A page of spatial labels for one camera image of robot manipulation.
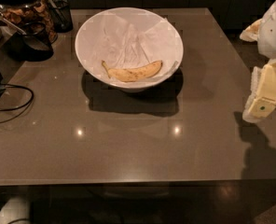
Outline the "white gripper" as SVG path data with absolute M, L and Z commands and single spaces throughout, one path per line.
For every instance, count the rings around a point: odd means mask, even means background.
M 249 95 L 242 119 L 257 123 L 276 108 L 276 0 L 263 17 L 249 25 L 240 34 L 246 42 L 256 42 L 258 52 L 272 59 L 262 68 L 254 67 Z

